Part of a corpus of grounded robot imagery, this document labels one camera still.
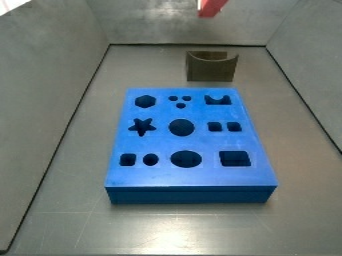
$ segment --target red object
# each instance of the red object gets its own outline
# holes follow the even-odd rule
[[[198,16],[203,18],[215,17],[227,2],[228,0],[202,0]]]

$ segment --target blue foam block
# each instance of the blue foam block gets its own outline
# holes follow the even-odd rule
[[[112,203],[266,202],[278,181],[236,89],[130,89],[104,186]]]

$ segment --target gray wall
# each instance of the gray wall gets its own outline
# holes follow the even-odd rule
[[[342,1],[301,0],[267,49],[342,150]]]
[[[266,45],[298,0],[230,0],[199,19],[195,0],[87,0],[112,44]]]
[[[36,0],[0,17],[0,251],[107,47],[84,0]]]

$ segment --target star-shaped hole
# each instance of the star-shaped hole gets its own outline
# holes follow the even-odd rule
[[[130,131],[136,131],[139,136],[143,137],[147,131],[155,131],[156,128],[151,125],[152,118],[140,120],[139,118],[134,119],[134,126],[128,128]]]

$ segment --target square hole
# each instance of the square hole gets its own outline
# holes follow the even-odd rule
[[[208,130],[211,132],[222,132],[222,125],[219,122],[208,122]]]
[[[222,166],[251,166],[251,160],[246,151],[219,151]]]
[[[120,156],[120,166],[134,166],[136,161],[135,154],[122,154]]]
[[[240,124],[238,122],[228,122],[227,128],[228,128],[230,132],[240,132],[242,131]]]

